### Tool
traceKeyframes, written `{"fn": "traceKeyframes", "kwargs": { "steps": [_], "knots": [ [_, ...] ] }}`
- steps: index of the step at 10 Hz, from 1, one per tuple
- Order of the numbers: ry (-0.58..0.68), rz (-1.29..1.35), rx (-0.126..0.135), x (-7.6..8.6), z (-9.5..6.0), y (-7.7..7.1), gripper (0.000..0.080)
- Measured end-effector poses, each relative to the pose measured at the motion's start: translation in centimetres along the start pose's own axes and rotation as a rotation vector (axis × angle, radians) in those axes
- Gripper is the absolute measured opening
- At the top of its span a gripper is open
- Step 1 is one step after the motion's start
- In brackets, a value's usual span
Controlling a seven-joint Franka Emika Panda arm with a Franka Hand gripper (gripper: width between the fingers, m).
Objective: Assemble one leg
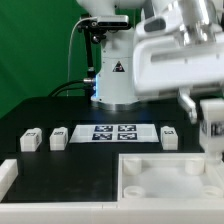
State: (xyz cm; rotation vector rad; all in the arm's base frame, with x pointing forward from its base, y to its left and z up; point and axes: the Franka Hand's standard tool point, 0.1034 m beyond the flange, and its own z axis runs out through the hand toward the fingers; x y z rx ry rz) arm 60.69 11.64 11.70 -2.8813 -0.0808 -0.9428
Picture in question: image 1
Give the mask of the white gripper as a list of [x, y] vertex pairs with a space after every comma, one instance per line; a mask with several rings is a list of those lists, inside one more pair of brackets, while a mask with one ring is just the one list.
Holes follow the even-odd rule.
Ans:
[[196, 124], [196, 103], [190, 92], [209, 92], [224, 85], [224, 31], [218, 18], [151, 17], [136, 26], [133, 45], [135, 95], [156, 99], [178, 94], [179, 105]]

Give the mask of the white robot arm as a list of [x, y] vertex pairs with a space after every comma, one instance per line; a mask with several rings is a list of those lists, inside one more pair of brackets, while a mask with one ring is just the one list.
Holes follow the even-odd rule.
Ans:
[[94, 106], [177, 98], [195, 123], [191, 97], [224, 88], [224, 0], [76, 1], [101, 44]]

